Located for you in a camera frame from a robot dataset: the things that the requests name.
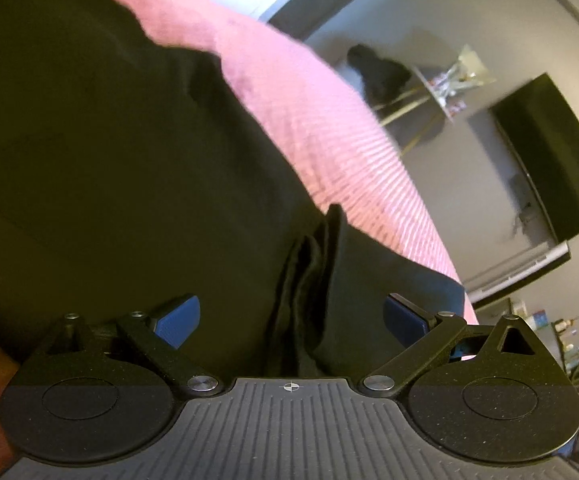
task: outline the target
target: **television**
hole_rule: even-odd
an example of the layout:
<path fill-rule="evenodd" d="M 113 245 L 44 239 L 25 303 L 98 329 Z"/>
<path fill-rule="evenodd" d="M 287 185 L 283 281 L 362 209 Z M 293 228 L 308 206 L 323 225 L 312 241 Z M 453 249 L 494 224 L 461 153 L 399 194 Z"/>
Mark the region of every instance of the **television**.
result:
<path fill-rule="evenodd" d="M 579 234 L 579 121 L 543 74 L 492 107 L 558 242 Z"/>

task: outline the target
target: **gray wall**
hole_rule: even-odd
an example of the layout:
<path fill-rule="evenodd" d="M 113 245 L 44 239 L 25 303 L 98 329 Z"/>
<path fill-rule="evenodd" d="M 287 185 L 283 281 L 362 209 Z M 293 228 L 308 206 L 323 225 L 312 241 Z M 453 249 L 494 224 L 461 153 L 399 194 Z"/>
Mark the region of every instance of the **gray wall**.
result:
<path fill-rule="evenodd" d="M 513 234 L 508 179 L 518 168 L 487 108 L 548 72 L 579 118 L 579 0 L 356 0 L 308 41 L 332 63 L 355 43 L 429 69 L 450 63 L 464 43 L 476 49 L 498 81 L 468 95 L 457 123 L 405 165 L 464 280 L 537 245 Z M 393 132 L 399 142 L 419 120 Z M 514 295 L 552 319 L 579 314 L 579 236 L 570 246 L 572 261 Z"/>

